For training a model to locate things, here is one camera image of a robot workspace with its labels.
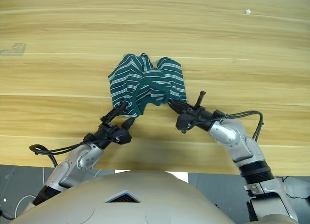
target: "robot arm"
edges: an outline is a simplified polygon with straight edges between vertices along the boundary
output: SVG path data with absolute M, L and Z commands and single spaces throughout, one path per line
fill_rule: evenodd
M 126 103 L 123 103 L 101 118 L 102 123 L 98 131 L 95 134 L 88 133 L 83 142 L 77 144 L 76 148 L 70 151 L 68 157 L 56 166 L 46 181 L 46 185 L 25 211 L 81 183 L 87 171 L 98 163 L 103 155 L 103 150 L 111 142 L 126 144 L 131 141 L 128 130 L 134 123 L 134 118 L 126 120 L 121 128 L 111 123 L 125 107 Z M 30 150 L 35 154 L 42 154 L 42 148 L 44 147 L 41 145 L 30 146 Z
M 176 123 L 178 130 L 186 133 L 194 126 L 198 126 L 228 150 L 247 183 L 245 189 L 248 195 L 252 197 L 247 203 L 251 221 L 261 220 L 269 214 L 283 214 L 297 221 L 297 215 L 286 196 L 284 185 L 272 175 L 256 142 L 263 124 L 261 113 L 250 111 L 261 116 L 254 136 L 250 137 L 242 123 L 233 118 L 233 115 L 225 115 L 218 110 L 210 113 L 200 106 L 204 95 L 205 92 L 201 92 L 195 106 L 177 100 L 170 102 L 170 107 L 179 114 Z

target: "black cable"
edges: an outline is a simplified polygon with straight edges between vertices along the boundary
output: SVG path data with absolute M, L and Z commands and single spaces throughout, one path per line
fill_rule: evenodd
M 55 150 L 48 150 L 46 147 L 42 146 L 42 145 L 31 145 L 29 147 L 29 149 L 34 152 L 36 155 L 47 155 L 47 156 L 51 156 L 53 157 L 54 155 L 60 155 L 60 154 L 64 154 L 67 152 L 70 152 L 76 148 L 78 148 L 80 145 L 84 145 L 84 144 L 91 144 L 91 143 L 99 143 L 99 142 L 103 142 L 103 141 L 110 141 L 112 142 L 112 140 L 110 139 L 106 139 L 106 140 L 97 140 L 97 141 L 93 141 L 93 142 L 81 142 L 78 144 L 74 144 L 68 147 L 64 147 L 64 148 L 59 148 L 59 149 L 55 149 Z
M 226 116 L 223 116 L 223 117 L 218 117 L 218 118 L 215 118 L 215 119 L 212 119 L 212 120 L 196 122 L 195 125 L 201 124 L 201 123 L 213 122 L 213 121 L 220 121 L 220 120 L 222 120 L 224 118 L 227 118 L 227 119 L 238 119 L 238 118 L 243 118 L 243 117 L 251 116 L 251 115 L 255 115 L 255 114 L 260 116 L 260 120 L 259 120 L 259 122 L 257 124 L 257 127 L 256 127 L 255 132 L 254 132 L 253 137 L 252 137 L 255 141 L 257 141 L 258 137 L 260 135 L 261 129 L 262 129 L 262 125 L 264 124 L 263 114 L 261 112 L 259 112 L 259 111 L 245 111 L 245 112 L 239 112 L 239 113 L 235 113 L 235 114 L 229 114 L 229 115 L 226 115 Z
M 3 213 L 2 210 L 0 210 L 0 216 L 3 217 L 3 218 L 5 218 L 5 219 L 7 219 L 7 220 L 14 220 L 14 219 L 15 219 L 14 217 L 8 217 L 8 216 L 6 216 L 6 215 Z
M 47 150 L 48 151 L 48 149 L 45 146 L 43 146 L 43 145 L 35 145 L 35 146 L 36 146 L 35 148 L 38 148 L 40 150 Z M 48 157 L 52 161 L 54 167 L 57 167 L 58 164 L 57 164 L 57 161 L 56 161 L 55 157 L 53 155 L 48 155 Z
M 303 197 L 299 197 L 299 196 L 291 196 L 291 195 L 289 195 L 289 194 L 286 194 L 289 198 L 291 198 L 291 199 L 296 199 L 296 198 L 299 198 L 299 199 L 302 199 L 302 200 L 307 200 L 307 199 L 309 199 L 309 197 L 310 196 L 308 196 L 308 197 L 305 197 L 305 198 L 303 198 Z
M 282 182 L 284 182 L 288 177 L 290 177 L 290 176 L 286 176 L 285 178 L 281 177 L 281 176 L 277 176 L 276 178 L 281 178 Z

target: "wood grain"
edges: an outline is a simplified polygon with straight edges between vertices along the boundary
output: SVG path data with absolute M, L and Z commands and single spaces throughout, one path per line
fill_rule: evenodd
M 96 131 L 111 109 L 108 74 L 123 54 L 147 53 L 182 65 L 190 103 L 205 90 L 210 111 L 263 112 L 274 174 L 310 175 L 310 0 L 0 0 L 0 50 L 14 43 L 27 46 L 0 55 L 1 164 L 51 166 L 28 146 Z M 197 128 L 181 134 L 176 118 L 148 105 L 132 142 L 111 144 L 98 168 L 238 173 L 223 147 Z M 252 133 L 257 117 L 243 121 Z

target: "green striped cloth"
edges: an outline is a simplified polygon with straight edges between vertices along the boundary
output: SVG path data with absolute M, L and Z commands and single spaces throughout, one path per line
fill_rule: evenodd
M 108 79 L 113 107 L 128 103 L 121 113 L 125 117 L 142 115 L 148 103 L 159 106 L 170 99 L 186 101 L 181 65 L 170 58 L 161 58 L 153 67 L 145 53 L 127 54 Z

